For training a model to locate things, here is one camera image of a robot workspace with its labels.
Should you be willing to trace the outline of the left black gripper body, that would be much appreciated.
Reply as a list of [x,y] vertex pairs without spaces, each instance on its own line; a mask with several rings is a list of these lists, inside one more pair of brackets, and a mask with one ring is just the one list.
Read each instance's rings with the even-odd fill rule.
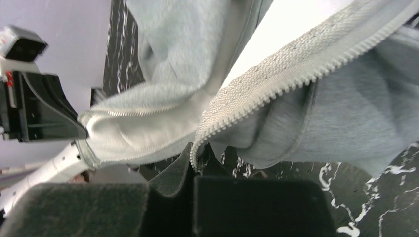
[[0,126],[3,139],[23,140],[20,110],[22,96],[20,90],[20,72],[7,70],[0,76]]

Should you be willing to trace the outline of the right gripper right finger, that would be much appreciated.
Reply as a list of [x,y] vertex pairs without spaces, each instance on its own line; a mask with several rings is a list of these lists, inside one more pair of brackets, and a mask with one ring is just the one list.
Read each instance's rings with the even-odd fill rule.
[[308,180],[233,178],[210,145],[194,179],[196,237],[334,237],[335,224],[320,187]]

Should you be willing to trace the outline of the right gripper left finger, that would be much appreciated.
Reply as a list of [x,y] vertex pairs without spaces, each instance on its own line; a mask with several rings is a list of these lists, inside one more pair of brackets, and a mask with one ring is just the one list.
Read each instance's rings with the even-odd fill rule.
[[3,237],[189,237],[191,144],[147,183],[44,182],[20,198]]

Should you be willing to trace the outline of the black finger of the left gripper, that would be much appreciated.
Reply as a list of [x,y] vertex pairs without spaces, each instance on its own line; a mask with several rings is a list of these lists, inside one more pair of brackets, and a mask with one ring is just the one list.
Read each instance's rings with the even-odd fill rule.
[[67,100],[59,77],[20,72],[20,109],[23,142],[84,139],[87,131]]

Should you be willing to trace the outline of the grey zip-up jacket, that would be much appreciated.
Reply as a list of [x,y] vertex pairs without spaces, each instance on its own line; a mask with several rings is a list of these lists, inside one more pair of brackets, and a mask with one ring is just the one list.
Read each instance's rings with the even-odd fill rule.
[[145,82],[79,115],[93,168],[192,143],[380,175],[419,138],[416,0],[128,0]]

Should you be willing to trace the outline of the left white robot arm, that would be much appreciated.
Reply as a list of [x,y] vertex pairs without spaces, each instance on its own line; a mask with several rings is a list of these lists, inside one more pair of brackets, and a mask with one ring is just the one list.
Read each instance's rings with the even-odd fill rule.
[[0,84],[0,125],[3,139],[19,142],[71,140],[63,151],[38,170],[3,190],[0,210],[4,218],[31,187],[67,182],[89,169],[81,159],[75,141],[87,132],[77,122],[77,112],[68,102],[59,77],[52,74],[7,71]]

